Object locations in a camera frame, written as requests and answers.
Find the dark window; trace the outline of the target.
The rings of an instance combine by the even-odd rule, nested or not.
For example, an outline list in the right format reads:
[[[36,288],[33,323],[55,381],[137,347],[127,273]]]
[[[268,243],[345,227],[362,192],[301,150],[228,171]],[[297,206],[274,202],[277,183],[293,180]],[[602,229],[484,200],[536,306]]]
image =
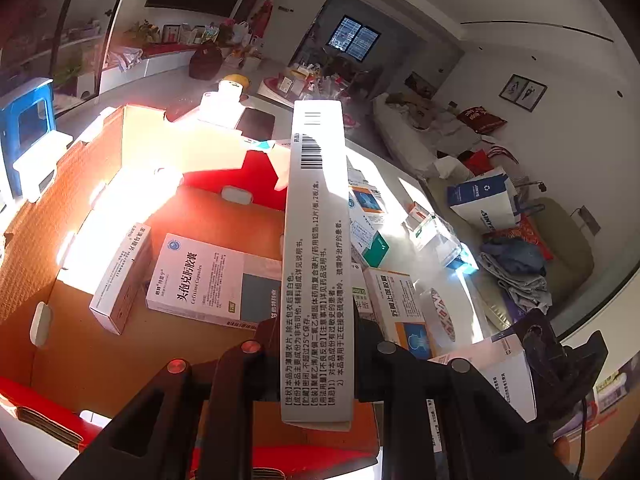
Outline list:
[[[380,38],[380,33],[344,15],[328,41],[328,46],[363,62]]]

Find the blue white paper bag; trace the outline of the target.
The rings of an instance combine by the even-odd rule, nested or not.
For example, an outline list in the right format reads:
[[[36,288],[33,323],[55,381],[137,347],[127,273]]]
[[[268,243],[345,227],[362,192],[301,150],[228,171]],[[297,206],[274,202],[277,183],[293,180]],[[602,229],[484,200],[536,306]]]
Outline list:
[[[515,186],[501,167],[448,186],[446,197],[449,208],[483,234],[520,222]]]

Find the white olive medicine box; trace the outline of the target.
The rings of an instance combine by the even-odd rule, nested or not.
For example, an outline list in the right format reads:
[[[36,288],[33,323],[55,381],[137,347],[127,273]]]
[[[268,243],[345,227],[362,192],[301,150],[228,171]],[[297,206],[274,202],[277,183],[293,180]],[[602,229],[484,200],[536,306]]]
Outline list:
[[[386,257],[390,246],[370,222],[358,203],[354,191],[348,193],[348,209],[352,261],[359,263],[363,268],[378,268]]]

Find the round white red coffee table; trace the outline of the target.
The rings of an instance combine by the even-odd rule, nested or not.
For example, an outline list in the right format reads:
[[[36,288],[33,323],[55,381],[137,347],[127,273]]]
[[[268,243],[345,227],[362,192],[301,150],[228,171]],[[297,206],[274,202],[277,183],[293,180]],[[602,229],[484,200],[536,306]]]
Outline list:
[[[346,130],[355,130],[361,122],[347,110],[352,100],[349,89],[352,83],[342,76],[326,76],[317,65],[304,66],[303,70],[285,67],[277,75],[265,76],[257,94],[262,98],[293,108],[297,101],[330,100],[341,103]]]

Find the long white barcode medicine box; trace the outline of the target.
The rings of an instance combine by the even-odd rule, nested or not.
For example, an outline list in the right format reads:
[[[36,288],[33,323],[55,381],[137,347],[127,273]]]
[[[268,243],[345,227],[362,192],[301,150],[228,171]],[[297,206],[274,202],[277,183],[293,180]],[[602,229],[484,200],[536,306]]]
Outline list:
[[[280,312],[281,415],[347,431],[354,418],[355,335],[347,157],[340,102],[294,105]]]

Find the white sofa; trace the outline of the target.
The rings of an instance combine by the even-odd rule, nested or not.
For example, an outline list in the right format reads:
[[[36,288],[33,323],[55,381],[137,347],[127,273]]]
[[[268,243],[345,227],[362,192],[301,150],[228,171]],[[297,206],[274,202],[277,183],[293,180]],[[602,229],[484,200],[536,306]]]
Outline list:
[[[382,93],[372,100],[372,119],[386,148],[405,172],[425,176],[439,154],[488,152],[502,143],[481,136],[437,103]]]

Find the orange blue throat medicine box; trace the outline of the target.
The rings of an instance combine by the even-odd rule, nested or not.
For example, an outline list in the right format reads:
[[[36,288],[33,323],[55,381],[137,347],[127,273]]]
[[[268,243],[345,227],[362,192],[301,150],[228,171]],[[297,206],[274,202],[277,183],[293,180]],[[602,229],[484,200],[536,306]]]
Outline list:
[[[367,268],[363,271],[378,326],[393,341],[420,360],[434,358],[435,347],[409,274]]]

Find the narrow white medicine box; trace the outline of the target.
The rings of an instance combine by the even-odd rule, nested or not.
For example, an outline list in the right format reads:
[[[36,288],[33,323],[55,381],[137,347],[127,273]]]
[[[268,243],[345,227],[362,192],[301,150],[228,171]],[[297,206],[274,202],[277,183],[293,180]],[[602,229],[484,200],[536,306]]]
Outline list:
[[[151,227],[136,223],[118,246],[89,304],[104,330],[115,335],[124,331],[151,256]]]

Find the white pink capsule box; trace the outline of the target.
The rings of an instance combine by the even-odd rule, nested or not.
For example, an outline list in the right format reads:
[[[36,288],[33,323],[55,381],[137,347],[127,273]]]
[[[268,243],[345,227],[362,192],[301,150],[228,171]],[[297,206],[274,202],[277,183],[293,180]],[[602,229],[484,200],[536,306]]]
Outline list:
[[[167,234],[146,305],[194,321],[254,330],[280,311],[282,268],[262,258]]]

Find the green potted plant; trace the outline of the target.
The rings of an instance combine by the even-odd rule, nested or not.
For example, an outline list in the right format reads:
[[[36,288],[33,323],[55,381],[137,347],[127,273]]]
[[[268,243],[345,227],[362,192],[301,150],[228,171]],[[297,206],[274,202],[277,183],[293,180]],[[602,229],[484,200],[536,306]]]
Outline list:
[[[148,20],[135,22],[130,29],[122,35],[122,41],[128,47],[143,49],[149,44],[160,43],[160,30]]]

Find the white red medicine box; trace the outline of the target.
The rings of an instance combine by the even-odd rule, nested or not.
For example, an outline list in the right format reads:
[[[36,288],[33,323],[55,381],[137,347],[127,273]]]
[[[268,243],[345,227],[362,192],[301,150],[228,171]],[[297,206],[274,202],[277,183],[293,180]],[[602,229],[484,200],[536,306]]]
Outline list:
[[[415,250],[420,252],[432,240],[443,242],[448,230],[437,214],[425,209],[421,204],[413,202],[408,207],[405,226]]]

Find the pile of folded clothes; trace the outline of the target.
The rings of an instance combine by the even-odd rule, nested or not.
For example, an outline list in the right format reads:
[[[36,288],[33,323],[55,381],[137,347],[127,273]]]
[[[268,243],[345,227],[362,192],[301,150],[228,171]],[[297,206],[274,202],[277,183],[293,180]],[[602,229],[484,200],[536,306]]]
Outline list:
[[[538,246],[521,237],[493,237],[480,245],[480,264],[518,310],[548,313],[552,296],[546,280],[546,259]]]

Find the black smartphone red case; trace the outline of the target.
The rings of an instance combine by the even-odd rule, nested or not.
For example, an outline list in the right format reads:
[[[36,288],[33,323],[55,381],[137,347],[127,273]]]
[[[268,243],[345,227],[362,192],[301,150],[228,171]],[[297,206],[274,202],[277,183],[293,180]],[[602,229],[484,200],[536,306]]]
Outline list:
[[[245,107],[240,116],[236,128],[243,136],[255,141],[268,141],[272,139],[276,118],[263,110]]]

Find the blue white medicine box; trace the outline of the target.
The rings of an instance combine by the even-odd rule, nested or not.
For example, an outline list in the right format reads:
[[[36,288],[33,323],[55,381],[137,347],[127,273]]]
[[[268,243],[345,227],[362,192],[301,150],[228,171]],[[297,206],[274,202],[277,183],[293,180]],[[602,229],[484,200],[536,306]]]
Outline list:
[[[478,271],[478,264],[469,247],[461,243],[456,255],[447,264],[447,268],[459,274],[471,275]]]

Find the orange fruit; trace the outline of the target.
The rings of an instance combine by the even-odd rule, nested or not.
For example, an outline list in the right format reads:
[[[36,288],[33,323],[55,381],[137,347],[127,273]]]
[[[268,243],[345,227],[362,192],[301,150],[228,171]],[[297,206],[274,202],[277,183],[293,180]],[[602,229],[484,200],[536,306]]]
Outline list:
[[[222,78],[223,81],[230,81],[232,84],[239,84],[244,90],[250,86],[250,80],[242,74],[229,74]]]

